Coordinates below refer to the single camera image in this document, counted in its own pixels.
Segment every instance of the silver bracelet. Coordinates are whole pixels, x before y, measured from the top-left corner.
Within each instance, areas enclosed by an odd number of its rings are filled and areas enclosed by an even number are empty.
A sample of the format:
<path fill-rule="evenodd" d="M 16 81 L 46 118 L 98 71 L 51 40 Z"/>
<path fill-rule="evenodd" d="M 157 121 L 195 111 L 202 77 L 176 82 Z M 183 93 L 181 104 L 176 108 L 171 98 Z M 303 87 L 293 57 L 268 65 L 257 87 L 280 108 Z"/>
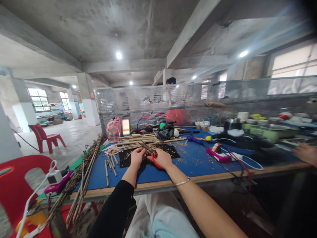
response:
<path fill-rule="evenodd" d="M 176 185 L 176 186 L 178 186 L 178 185 L 182 185 L 182 184 L 184 184 L 184 183 L 187 183 L 187 182 L 190 180 L 190 177 L 188 177 L 188 176 L 187 176 L 187 178 L 188 178 L 188 180 L 187 180 L 187 181 L 185 181 L 185 182 L 181 182 L 181 183 L 175 183 L 175 185 Z"/>

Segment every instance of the black cutting mat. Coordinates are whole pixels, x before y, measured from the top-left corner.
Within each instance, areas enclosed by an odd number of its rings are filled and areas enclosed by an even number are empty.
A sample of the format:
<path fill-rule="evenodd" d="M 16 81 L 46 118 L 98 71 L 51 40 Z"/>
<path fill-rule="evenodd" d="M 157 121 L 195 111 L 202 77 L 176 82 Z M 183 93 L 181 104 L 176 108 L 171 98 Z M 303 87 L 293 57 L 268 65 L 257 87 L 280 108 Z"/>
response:
<path fill-rule="evenodd" d="M 158 146 L 155 146 L 155 147 L 159 148 L 159 149 L 162 149 L 165 152 L 169 153 L 171 155 L 172 159 L 180 158 L 180 155 L 177 153 L 175 147 L 172 146 L 172 145 L 164 144 L 164 145 L 158 145 Z M 119 153 L 120 168 L 125 168 L 125 167 L 129 167 L 130 166 L 130 164 L 131 164 L 131 155 L 129 155 L 129 157 L 127 159 L 125 159 L 125 158 L 133 150 L 135 150 L 135 149 L 125 150 L 125 151 Z M 141 163 L 141 165 L 146 165 L 146 164 L 150 164 L 152 166 L 155 166 L 155 164 L 152 161 L 149 161 L 148 159 L 143 160 L 142 163 Z"/>

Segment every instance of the black sleeve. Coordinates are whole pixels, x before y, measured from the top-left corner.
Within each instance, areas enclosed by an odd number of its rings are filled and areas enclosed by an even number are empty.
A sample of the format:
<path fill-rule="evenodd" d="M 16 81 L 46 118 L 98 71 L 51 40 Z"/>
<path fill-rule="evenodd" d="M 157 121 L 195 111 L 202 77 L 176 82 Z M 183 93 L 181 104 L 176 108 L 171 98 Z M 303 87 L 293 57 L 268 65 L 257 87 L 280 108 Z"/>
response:
<path fill-rule="evenodd" d="M 120 180 L 100 211 L 88 238 L 122 237 L 133 193 L 134 187 Z"/>

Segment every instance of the concrete floor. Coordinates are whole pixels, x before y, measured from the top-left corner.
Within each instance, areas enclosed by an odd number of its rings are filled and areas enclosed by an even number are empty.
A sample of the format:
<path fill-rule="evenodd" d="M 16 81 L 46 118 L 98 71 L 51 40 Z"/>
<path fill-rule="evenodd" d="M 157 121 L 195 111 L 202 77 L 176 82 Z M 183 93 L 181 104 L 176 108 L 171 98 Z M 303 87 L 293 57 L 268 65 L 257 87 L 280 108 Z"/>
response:
<path fill-rule="evenodd" d="M 100 126 L 87 126 L 86 118 L 80 120 L 73 120 L 69 122 L 63 122 L 60 125 L 53 125 L 45 127 L 44 131 L 47 135 L 58 133 L 62 136 L 66 147 L 58 141 L 58 147 L 53 145 L 53 153 L 49 154 L 49 149 L 46 142 L 43 142 L 43 152 L 41 155 L 50 157 L 52 160 L 57 161 L 57 167 L 64 169 L 67 165 L 73 164 L 85 150 L 85 145 L 92 145 L 93 141 L 98 138 L 98 134 L 101 133 Z M 35 134 L 33 132 L 19 133 L 27 142 L 29 142 L 35 148 L 38 148 Z M 38 151 L 30 147 L 25 143 L 18 135 L 15 134 L 16 140 L 21 144 L 21 151 L 24 156 L 32 154 L 40 154 Z M 30 184 L 32 189 L 36 189 L 38 185 L 44 179 L 45 174 L 39 168 L 30 170 L 26 176 L 26 181 Z M 38 194 L 42 193 L 48 186 L 44 183 L 42 189 L 39 189 Z M 0 238 L 5 237 L 5 234 L 9 232 L 11 226 L 8 218 L 4 212 L 3 207 L 0 205 Z"/>

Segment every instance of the red scissors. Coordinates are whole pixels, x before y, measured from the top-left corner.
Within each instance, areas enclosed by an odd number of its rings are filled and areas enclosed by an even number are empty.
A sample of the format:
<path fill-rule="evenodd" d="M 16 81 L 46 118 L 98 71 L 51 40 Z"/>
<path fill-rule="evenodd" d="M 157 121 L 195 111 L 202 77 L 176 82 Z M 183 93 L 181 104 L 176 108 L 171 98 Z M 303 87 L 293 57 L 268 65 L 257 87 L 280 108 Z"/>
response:
<path fill-rule="evenodd" d="M 157 159 L 157 157 L 158 157 L 158 154 L 156 153 L 156 151 L 153 150 L 152 148 L 150 148 L 149 146 L 147 146 L 143 141 L 142 141 L 142 143 L 139 142 L 139 144 L 142 145 L 143 148 L 145 148 L 146 150 L 148 150 L 148 151 L 151 152 L 151 156 L 152 156 L 152 161 L 153 161 L 153 163 L 156 165 L 156 167 L 158 167 L 159 169 L 162 169 L 162 167 L 159 166 L 159 165 L 156 163 L 156 161 L 155 161 L 155 159 Z"/>

